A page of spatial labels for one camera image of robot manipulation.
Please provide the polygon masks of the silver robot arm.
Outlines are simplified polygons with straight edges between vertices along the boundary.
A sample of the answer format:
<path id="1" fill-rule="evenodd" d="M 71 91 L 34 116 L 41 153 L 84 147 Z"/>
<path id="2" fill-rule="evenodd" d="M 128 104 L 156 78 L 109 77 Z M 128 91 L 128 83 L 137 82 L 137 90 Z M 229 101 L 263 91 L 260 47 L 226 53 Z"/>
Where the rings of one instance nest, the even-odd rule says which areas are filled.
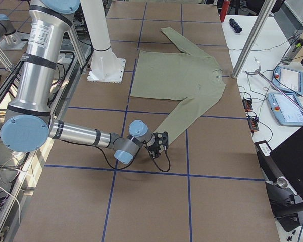
<path id="1" fill-rule="evenodd" d="M 105 133 L 52 118 L 48 106 L 54 72 L 64 34 L 73 25 L 72 19 L 82 8 L 89 36 L 90 81 L 119 83 L 125 60 L 112 52 L 102 1 L 32 1 L 32 27 L 17 95 L 8 103 L 4 124 L 0 130 L 2 142 L 11 150 L 30 152 L 40 148 L 48 138 L 68 143 L 108 148 L 125 165 L 144 147 L 151 159 L 159 157 L 169 146 L 168 133 L 153 133 L 141 120 L 129 126 L 129 135 Z"/>

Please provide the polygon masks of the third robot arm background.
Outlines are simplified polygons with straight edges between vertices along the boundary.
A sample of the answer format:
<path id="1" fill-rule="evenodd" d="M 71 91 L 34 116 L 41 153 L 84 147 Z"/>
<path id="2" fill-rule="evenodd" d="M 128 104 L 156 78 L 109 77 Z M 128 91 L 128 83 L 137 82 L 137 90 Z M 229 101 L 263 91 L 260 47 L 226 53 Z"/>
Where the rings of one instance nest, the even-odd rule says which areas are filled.
<path id="1" fill-rule="evenodd" d="M 29 34 L 18 32 L 5 14 L 0 14 L 0 48 L 22 51 L 28 43 Z"/>

